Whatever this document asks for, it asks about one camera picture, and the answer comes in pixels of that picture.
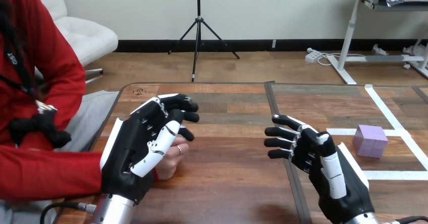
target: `ring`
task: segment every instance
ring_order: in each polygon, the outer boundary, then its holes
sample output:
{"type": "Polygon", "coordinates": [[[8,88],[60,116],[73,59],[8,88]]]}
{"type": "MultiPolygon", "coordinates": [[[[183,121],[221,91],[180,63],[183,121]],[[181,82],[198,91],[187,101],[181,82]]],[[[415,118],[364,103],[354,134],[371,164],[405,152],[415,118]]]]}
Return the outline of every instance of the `ring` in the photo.
{"type": "Polygon", "coordinates": [[[176,147],[178,148],[178,150],[180,150],[180,155],[181,155],[181,148],[180,148],[178,145],[177,145],[176,147]]]}

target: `white cable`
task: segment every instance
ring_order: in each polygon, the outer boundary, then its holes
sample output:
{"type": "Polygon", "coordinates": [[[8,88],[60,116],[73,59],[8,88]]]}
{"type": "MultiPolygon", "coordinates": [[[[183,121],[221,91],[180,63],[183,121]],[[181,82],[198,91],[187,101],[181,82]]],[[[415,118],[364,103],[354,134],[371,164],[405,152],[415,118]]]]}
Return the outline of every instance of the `white cable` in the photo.
{"type": "MultiPolygon", "coordinates": [[[[321,52],[321,54],[322,54],[322,56],[321,56],[321,58],[319,58],[318,60],[317,60],[317,62],[319,63],[319,64],[321,64],[321,65],[323,65],[323,66],[330,66],[331,64],[323,64],[323,63],[321,63],[319,60],[320,59],[322,59],[322,58],[325,58],[325,59],[327,59],[327,56],[334,56],[334,57],[337,57],[337,58],[340,58],[340,56],[338,56],[338,55],[340,55],[340,53],[324,53],[324,52],[321,52]]],[[[361,55],[361,54],[353,54],[353,53],[349,53],[349,54],[347,54],[346,56],[361,56],[361,57],[365,57],[365,55],[361,55]]]]}

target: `red jacket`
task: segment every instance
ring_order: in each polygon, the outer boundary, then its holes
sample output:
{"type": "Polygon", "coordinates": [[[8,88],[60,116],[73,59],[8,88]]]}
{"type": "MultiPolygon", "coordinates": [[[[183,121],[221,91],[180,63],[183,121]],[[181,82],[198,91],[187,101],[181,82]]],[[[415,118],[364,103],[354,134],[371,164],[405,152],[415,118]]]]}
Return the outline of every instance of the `red jacket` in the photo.
{"type": "MultiPolygon", "coordinates": [[[[40,0],[4,0],[13,6],[10,20],[22,35],[24,63],[37,67],[50,88],[43,99],[58,109],[55,125],[63,130],[77,112],[85,92],[85,73],[73,49],[40,0]]],[[[4,55],[0,35],[0,74],[21,83],[4,55]]],[[[8,124],[37,114],[34,99],[0,80],[0,199],[39,200],[97,193],[100,153],[53,152],[40,132],[26,135],[19,149],[8,124]]]]}

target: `desk foot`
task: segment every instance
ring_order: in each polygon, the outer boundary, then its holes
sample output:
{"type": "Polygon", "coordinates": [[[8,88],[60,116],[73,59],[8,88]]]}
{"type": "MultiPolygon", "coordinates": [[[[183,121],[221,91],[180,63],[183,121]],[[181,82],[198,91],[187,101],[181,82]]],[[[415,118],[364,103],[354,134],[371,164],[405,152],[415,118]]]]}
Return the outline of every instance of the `desk foot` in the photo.
{"type": "Polygon", "coordinates": [[[336,70],[336,72],[339,74],[339,76],[343,79],[343,81],[345,81],[346,84],[357,84],[357,82],[355,82],[352,79],[352,77],[348,74],[348,72],[345,69],[343,69],[343,70],[338,69],[339,62],[337,61],[337,59],[334,56],[329,55],[329,56],[327,56],[327,59],[330,61],[333,68],[336,70]]]}
{"type": "Polygon", "coordinates": [[[425,69],[420,69],[419,67],[418,67],[418,65],[419,65],[419,62],[415,62],[415,61],[408,61],[408,63],[412,66],[412,67],[414,67],[416,70],[418,70],[423,76],[425,76],[425,78],[427,78],[428,79],[428,70],[425,68],[425,69]]]}

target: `white wall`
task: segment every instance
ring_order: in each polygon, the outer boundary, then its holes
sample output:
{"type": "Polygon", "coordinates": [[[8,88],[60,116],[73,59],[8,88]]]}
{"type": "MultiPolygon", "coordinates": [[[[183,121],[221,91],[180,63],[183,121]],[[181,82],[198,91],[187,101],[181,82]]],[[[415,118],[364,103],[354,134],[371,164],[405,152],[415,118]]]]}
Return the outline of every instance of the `white wall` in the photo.
{"type": "MultiPolygon", "coordinates": [[[[65,0],[69,16],[96,21],[119,39],[179,39],[196,17],[196,0],[65,0]]],[[[354,0],[201,0],[223,39],[344,38],[354,0]]],[[[417,38],[428,13],[361,7],[354,38],[417,38]]],[[[194,31],[186,37],[192,39],[194,31]]],[[[202,39],[215,39],[206,28],[202,39]]]]}

